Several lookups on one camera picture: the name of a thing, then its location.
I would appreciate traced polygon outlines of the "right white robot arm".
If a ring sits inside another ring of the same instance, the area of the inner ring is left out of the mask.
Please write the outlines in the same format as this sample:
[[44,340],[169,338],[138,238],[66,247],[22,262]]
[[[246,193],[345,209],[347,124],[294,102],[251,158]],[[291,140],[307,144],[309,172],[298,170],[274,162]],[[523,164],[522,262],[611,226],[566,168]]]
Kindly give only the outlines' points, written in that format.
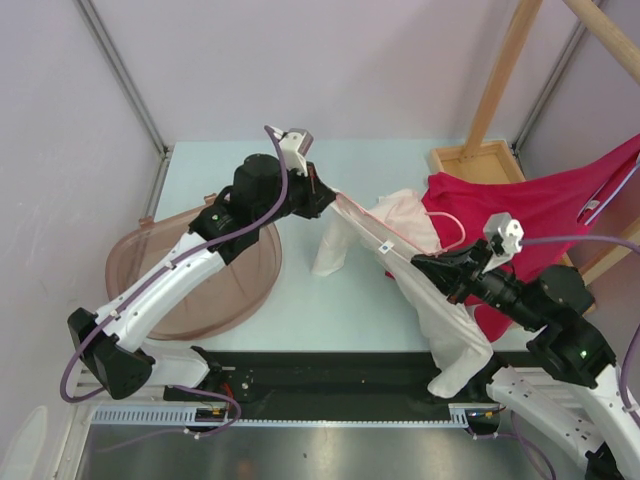
[[499,356],[486,367],[463,373],[461,388],[469,399],[490,397],[505,404],[571,457],[587,479],[636,479],[639,406],[628,388],[629,363],[617,362],[605,337],[585,319],[593,298],[580,273],[552,265],[524,282],[491,263],[514,256],[523,246],[552,241],[479,240],[439,256],[415,255],[411,263],[450,302],[473,295],[534,333],[527,350],[587,416],[580,418],[556,404]]

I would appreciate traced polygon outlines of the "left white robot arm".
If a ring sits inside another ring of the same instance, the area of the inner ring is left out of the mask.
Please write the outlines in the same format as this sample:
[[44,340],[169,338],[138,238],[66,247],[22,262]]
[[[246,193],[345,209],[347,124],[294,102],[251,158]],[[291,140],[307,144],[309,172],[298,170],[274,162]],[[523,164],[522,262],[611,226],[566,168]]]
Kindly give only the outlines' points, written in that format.
[[142,278],[96,312],[79,308],[70,315],[72,359],[81,361],[114,400],[146,385],[188,389],[202,400],[214,397],[221,376],[199,350],[172,354],[145,347],[148,334],[192,290],[254,245],[262,227],[288,215],[315,219],[335,199],[313,166],[300,174],[271,155],[247,157],[232,184]]

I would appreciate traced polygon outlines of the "pink wire hanger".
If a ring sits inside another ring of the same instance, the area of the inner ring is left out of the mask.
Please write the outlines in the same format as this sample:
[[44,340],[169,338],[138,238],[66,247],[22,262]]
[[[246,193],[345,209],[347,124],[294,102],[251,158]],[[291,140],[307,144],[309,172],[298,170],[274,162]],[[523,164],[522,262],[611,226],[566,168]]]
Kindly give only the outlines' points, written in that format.
[[[452,251],[467,239],[465,227],[457,217],[445,212],[428,211],[420,195],[414,190],[402,189],[388,196],[381,196],[370,210],[342,192],[337,193],[336,201],[339,207],[354,207],[357,213],[383,224],[425,254]],[[454,227],[453,240],[441,239],[435,228],[436,219],[444,220],[446,226]]]

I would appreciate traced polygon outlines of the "white t shirt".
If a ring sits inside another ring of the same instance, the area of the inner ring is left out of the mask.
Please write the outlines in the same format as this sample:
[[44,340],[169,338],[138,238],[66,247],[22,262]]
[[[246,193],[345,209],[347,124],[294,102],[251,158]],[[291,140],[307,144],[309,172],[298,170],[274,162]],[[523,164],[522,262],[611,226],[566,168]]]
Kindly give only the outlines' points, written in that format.
[[330,204],[334,211],[320,241],[312,273],[326,277],[344,266],[349,248],[360,242],[392,275],[416,310],[440,373],[427,390],[451,399],[489,362],[493,349],[486,335],[462,304],[452,304],[410,260],[425,254],[383,224],[357,213],[354,207]]

